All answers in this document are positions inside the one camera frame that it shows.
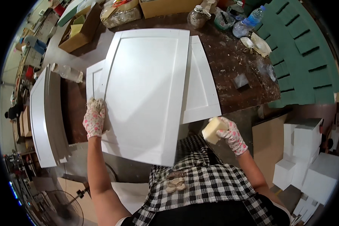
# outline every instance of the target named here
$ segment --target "sanding block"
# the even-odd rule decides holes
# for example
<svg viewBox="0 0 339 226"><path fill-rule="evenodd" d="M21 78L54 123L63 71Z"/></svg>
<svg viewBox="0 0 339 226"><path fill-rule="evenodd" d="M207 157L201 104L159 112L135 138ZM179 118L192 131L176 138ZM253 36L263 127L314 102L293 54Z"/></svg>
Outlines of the sanding block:
<svg viewBox="0 0 339 226"><path fill-rule="evenodd" d="M216 144L221 138L217 136L216 131L219 129L228 130L226 123L221 121L218 117L214 117L209 124L202 130L203 138L212 143Z"/></svg>

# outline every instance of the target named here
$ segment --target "sponge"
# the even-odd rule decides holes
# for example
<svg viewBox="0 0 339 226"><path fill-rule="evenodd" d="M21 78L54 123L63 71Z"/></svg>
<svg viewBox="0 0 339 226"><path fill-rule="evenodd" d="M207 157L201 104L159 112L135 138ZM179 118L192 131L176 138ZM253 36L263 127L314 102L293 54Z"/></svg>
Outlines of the sponge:
<svg viewBox="0 0 339 226"><path fill-rule="evenodd" d="M220 140L220 137L216 134L216 131L219 129L228 130L228 125L221 121L218 117L214 117L202 130L203 138L212 144L216 144L217 141Z"/></svg>

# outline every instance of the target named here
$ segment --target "gloved hand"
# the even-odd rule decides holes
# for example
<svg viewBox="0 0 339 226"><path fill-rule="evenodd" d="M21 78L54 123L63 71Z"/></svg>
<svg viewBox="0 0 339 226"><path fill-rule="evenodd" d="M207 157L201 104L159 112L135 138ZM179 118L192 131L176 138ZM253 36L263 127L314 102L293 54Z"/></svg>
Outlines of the gloved hand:
<svg viewBox="0 0 339 226"><path fill-rule="evenodd" d="M87 131L87 138L101 137L104 124L105 108L103 99L93 97L87 102L87 113L84 115L83 126Z"/></svg>
<svg viewBox="0 0 339 226"><path fill-rule="evenodd" d="M219 117L219 119L228 125L228 130L217 130L217 136L226 139L226 143L235 152L236 156L244 153L247 150L248 146L242 139L236 124L225 117Z"/></svg>

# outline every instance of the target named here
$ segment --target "person in background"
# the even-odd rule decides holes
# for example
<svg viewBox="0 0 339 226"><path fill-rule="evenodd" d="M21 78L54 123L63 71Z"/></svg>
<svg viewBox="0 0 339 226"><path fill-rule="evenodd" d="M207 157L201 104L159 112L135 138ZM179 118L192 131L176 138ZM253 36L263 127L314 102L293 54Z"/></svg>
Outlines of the person in background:
<svg viewBox="0 0 339 226"><path fill-rule="evenodd" d="M7 112L5 112L5 118L10 119L10 122L14 123L14 121L20 116L22 111L24 111L24 105L16 104L10 107Z"/></svg>
<svg viewBox="0 0 339 226"><path fill-rule="evenodd" d="M21 38L19 42L24 42L27 47L30 46L34 48L36 52L40 53L41 55L44 55L48 47L44 42L40 41L37 37L32 35L27 35L25 38Z"/></svg>
<svg viewBox="0 0 339 226"><path fill-rule="evenodd" d="M101 146L105 108L91 98L83 126L88 138L88 182L98 225L290 225L290 213L267 186L236 124L220 117L226 140L241 167L224 164L202 136L177 142L173 167L154 165L149 193L133 215L111 186ZM128 139L136 131L128 131Z"/></svg>
<svg viewBox="0 0 339 226"><path fill-rule="evenodd" d="M52 8L59 16L62 16L65 8L60 4L58 0L48 0L49 8Z"/></svg>

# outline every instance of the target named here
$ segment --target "pink floral glove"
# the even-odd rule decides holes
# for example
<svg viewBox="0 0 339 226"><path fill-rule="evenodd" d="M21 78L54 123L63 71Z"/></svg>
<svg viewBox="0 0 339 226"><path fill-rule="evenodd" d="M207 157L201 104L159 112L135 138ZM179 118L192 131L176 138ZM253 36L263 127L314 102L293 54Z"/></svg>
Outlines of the pink floral glove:
<svg viewBox="0 0 339 226"><path fill-rule="evenodd" d="M103 99L93 97L87 102L87 113L84 115L83 126L87 131L87 138L101 137L104 124L105 108Z"/></svg>
<svg viewBox="0 0 339 226"><path fill-rule="evenodd" d="M235 152L236 156L244 153L248 146L244 143L236 124L225 117L219 117L219 119L228 125L228 130L217 130L217 136L226 139L226 143Z"/></svg>

